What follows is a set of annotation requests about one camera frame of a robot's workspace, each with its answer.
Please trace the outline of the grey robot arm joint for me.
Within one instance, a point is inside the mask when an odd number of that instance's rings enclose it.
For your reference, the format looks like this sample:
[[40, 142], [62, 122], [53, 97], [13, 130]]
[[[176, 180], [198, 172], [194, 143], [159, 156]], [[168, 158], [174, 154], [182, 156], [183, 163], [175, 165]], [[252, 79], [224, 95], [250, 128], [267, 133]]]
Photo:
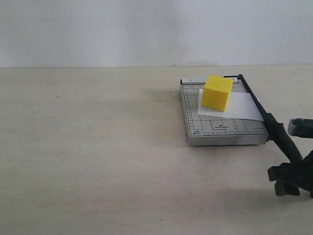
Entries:
[[307, 118], [293, 118], [289, 121], [287, 132], [291, 136], [312, 139], [313, 120]]

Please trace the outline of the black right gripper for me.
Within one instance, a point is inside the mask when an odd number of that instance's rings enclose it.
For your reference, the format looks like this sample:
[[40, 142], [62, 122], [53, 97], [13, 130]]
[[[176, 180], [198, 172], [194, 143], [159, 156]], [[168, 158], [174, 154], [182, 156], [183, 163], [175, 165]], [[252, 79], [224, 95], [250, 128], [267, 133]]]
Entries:
[[275, 182], [277, 196], [299, 196], [300, 190], [313, 195], [313, 153], [298, 163], [282, 163], [268, 169], [268, 179]]

